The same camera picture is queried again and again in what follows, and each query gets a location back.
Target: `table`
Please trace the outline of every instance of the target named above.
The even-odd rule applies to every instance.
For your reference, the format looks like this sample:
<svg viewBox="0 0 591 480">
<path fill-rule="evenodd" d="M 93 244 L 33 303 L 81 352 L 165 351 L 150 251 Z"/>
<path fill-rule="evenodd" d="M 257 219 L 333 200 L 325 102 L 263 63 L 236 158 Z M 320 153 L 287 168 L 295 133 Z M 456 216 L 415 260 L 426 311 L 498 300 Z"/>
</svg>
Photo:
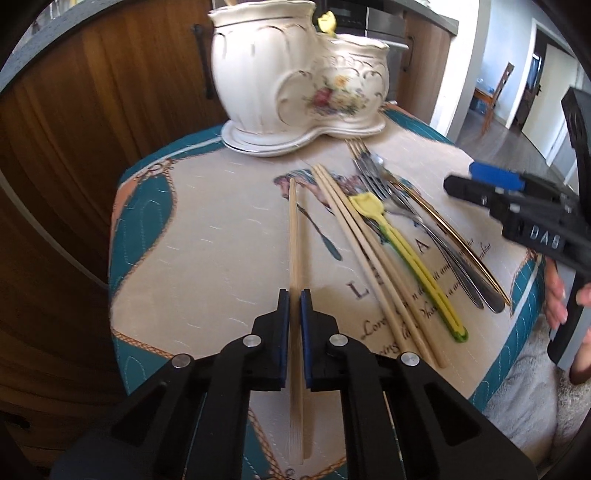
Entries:
<svg viewBox="0 0 591 480">
<path fill-rule="evenodd" d="M 366 140 L 368 147 L 472 242 L 512 300 L 499 315 L 476 309 L 430 238 L 412 222 L 395 220 L 416 243 L 470 333 L 468 342 L 455 343 L 399 263 L 451 363 L 440 373 L 483 409 L 540 310 L 542 259 L 503 240 L 500 224 L 484 210 L 444 193 L 447 174 L 467 174 L 471 159 L 464 152 L 400 110 L 387 115 L 391 121 Z M 309 173 L 311 164 L 323 163 L 344 188 L 359 190 L 345 143 L 321 137 L 293 154 L 260 159 L 224 148 L 219 132 L 216 127 L 182 138 L 121 179 L 113 207 L 109 288 L 113 341 L 127 391 L 177 353 L 219 352 L 249 333 L 257 316 L 275 309 L 279 288 L 289 280 L 283 198 L 290 177 L 300 186 L 298 200 L 306 210 L 300 218 L 303 270 L 314 308 L 334 315 L 341 332 L 374 352 L 396 356 L 398 348 L 361 268 Z M 338 394 L 306 395 L 308 455 L 301 466 L 286 460 L 287 405 L 285 392 L 253 393 L 243 478 L 346 478 Z"/>
</svg>

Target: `wooden floor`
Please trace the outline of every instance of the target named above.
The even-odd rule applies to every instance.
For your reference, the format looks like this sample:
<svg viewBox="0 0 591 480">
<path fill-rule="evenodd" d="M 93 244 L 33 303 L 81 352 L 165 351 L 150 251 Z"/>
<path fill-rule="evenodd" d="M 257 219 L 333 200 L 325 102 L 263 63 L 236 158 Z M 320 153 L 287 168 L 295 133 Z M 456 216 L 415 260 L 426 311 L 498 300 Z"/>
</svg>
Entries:
<svg viewBox="0 0 591 480">
<path fill-rule="evenodd" d="M 519 129 L 506 129 L 493 120 L 490 130 L 480 135 L 484 116 L 468 110 L 456 145 L 474 160 L 500 168 L 525 171 L 547 180 L 562 183 L 558 175 L 546 166 L 542 154 Z"/>
</svg>

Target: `wooden chopstick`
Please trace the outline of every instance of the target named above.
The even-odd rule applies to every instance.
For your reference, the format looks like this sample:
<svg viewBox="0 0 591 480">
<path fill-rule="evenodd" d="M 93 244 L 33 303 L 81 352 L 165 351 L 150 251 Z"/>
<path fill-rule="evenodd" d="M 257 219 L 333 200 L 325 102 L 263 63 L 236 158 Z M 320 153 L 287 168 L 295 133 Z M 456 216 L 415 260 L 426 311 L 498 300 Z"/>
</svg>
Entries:
<svg viewBox="0 0 591 480">
<path fill-rule="evenodd" d="M 392 262 L 392 259 L 388 256 L 388 254 L 381 247 L 378 240 L 374 236 L 374 233 L 367 226 L 367 224 L 365 223 L 365 221 L 363 220 L 363 218 L 361 217 L 359 212 L 353 207 L 351 202 L 346 198 L 345 194 L 340 189 L 338 184 L 334 181 L 334 179 L 330 176 L 330 174 L 326 171 L 326 169 L 323 166 L 319 166 L 319 167 L 321 170 L 324 170 L 323 174 L 324 174 L 325 178 L 327 178 L 327 181 L 332 185 L 333 190 L 335 190 L 336 193 L 339 195 L 341 201 L 347 207 L 347 210 L 349 211 L 350 215 L 354 218 L 359 229 L 361 230 L 364 237 L 369 242 L 372 250 L 376 253 L 376 255 L 379 259 L 378 264 L 381 264 L 387 273 L 386 278 L 389 277 L 389 279 L 395 284 L 396 289 L 398 290 L 398 292 L 400 292 L 402 294 L 402 297 L 406 301 L 408 308 L 411 310 L 412 316 L 410 316 L 408 314 L 407 309 L 405 308 L 402 300 L 400 300 L 400 303 L 402 304 L 402 307 L 400 307 L 398 305 L 398 303 L 396 303 L 395 297 L 392 296 L 392 298 L 394 299 L 394 301 L 396 303 L 396 308 L 402 314 L 402 318 L 404 319 L 404 323 L 407 324 L 407 327 L 408 327 L 409 323 L 412 324 L 412 327 L 408 327 L 409 331 L 412 332 L 411 328 L 414 328 L 416 330 L 416 327 L 415 327 L 415 325 L 413 323 L 413 319 L 412 319 L 412 317 L 414 317 L 417 320 L 419 327 L 421 327 L 421 333 L 425 336 L 427 343 L 429 344 L 429 347 L 431 348 L 433 355 L 437 361 L 437 364 L 439 365 L 440 368 L 447 367 L 448 366 L 447 359 L 443 355 L 443 352 L 441 351 L 441 349 L 439 348 L 437 340 L 435 339 L 435 337 L 433 335 L 432 329 L 429 328 L 429 325 L 425 321 L 425 318 L 418 311 L 417 306 L 413 302 L 413 297 L 412 297 L 411 293 L 409 292 L 408 288 L 406 287 L 404 280 L 402 279 L 402 277 L 400 276 L 400 274 L 396 270 L 396 266 Z"/>
<path fill-rule="evenodd" d="M 301 346 L 300 293 L 302 291 L 297 218 L 296 181 L 290 179 L 290 432 L 287 456 L 290 465 L 304 463 L 304 375 Z"/>
<path fill-rule="evenodd" d="M 320 175 L 324 178 L 325 182 L 339 197 L 341 204 L 347 209 L 348 215 L 345 215 L 345 218 L 348 219 L 348 221 L 352 220 L 351 229 L 353 230 L 353 233 L 357 237 L 359 243 L 362 245 L 362 248 L 366 251 L 366 255 L 371 260 L 371 263 L 374 265 L 374 268 L 377 270 L 380 278 L 382 278 L 382 281 L 384 282 L 384 287 L 386 288 L 390 297 L 394 301 L 394 305 L 397 308 L 402 319 L 404 320 L 404 323 L 406 324 L 412 339 L 417 345 L 417 348 L 421 356 L 429 364 L 433 365 L 434 361 L 431 355 L 431 351 L 429 350 L 427 344 L 425 344 L 423 337 L 421 336 L 416 325 L 414 324 L 413 317 L 409 314 L 406 306 L 404 305 L 403 300 L 400 298 L 398 290 L 395 288 L 392 282 L 392 278 L 386 272 L 384 263 L 378 258 L 378 252 L 381 251 L 382 253 L 384 253 L 384 251 L 380 247 L 377 247 L 376 251 L 375 243 L 377 242 L 373 237 L 373 234 L 368 232 L 369 228 L 365 224 L 365 221 L 361 218 L 361 215 L 359 215 L 359 213 L 357 212 L 357 210 L 355 210 L 353 205 L 351 205 L 350 200 L 340 189 L 339 185 L 333 180 L 333 178 L 330 176 L 330 174 L 324 168 L 324 166 L 318 165 L 317 169 L 320 172 Z"/>
<path fill-rule="evenodd" d="M 322 190 L 322 193 L 328 200 L 332 212 L 335 214 L 335 217 L 339 222 L 339 225 L 343 233 L 347 237 L 347 240 L 349 241 L 349 244 L 351 245 L 351 248 L 355 253 L 355 257 L 357 258 L 357 260 L 361 264 L 361 267 L 363 268 L 363 272 L 365 273 L 365 276 L 368 279 L 368 282 L 374 292 L 374 295 L 378 299 L 378 303 L 388 321 L 388 324 L 390 325 L 392 334 L 394 335 L 394 340 L 396 341 L 398 347 L 402 352 L 410 351 L 410 345 L 404 338 L 404 334 L 402 333 L 400 319 L 398 318 L 398 316 L 392 309 L 392 306 L 388 302 L 388 299 L 386 298 L 384 291 L 379 286 L 378 280 L 375 278 L 375 274 L 371 268 L 371 264 L 365 257 L 365 255 L 367 254 L 369 259 L 374 263 L 374 266 L 376 266 L 377 268 L 378 265 L 376 264 L 379 264 L 379 262 L 375 258 L 373 250 L 367 244 L 365 237 L 357 228 L 355 221 L 348 214 L 347 208 L 342 204 L 337 193 L 330 187 L 330 184 L 327 183 L 324 179 L 322 171 L 318 168 L 318 166 L 314 166 L 312 167 L 312 172 L 314 174 L 314 178 L 316 179 L 316 183 L 318 184 L 320 190 Z M 353 228 L 353 226 L 357 231 L 359 231 L 359 236 L 355 235 L 355 229 Z"/>
</svg>

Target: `cabinet door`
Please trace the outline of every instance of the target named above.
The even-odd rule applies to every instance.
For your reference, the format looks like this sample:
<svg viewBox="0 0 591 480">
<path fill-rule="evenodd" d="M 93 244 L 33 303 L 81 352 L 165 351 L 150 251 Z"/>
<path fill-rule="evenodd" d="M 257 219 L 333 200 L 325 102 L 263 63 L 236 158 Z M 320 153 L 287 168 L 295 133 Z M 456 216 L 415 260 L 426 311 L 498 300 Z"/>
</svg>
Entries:
<svg viewBox="0 0 591 480">
<path fill-rule="evenodd" d="M 411 12 L 405 14 L 405 19 L 410 48 L 402 59 L 396 100 L 407 112 L 429 123 L 441 88 L 451 35 Z"/>
</svg>

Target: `yellow utensil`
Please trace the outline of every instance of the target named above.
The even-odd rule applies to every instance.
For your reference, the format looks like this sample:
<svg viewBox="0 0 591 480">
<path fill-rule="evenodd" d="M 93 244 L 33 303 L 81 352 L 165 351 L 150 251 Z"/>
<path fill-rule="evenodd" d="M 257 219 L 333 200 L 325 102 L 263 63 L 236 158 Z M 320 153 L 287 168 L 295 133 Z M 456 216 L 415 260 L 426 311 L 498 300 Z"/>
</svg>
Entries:
<svg viewBox="0 0 591 480">
<path fill-rule="evenodd" d="M 382 233 L 414 272 L 427 294 L 433 300 L 452 336 L 458 342 L 467 341 L 468 331 L 459 319 L 451 302 L 406 239 L 384 218 L 384 204 L 380 199 L 373 193 L 367 192 L 351 196 L 349 200 L 361 215 L 378 223 Z"/>
</svg>

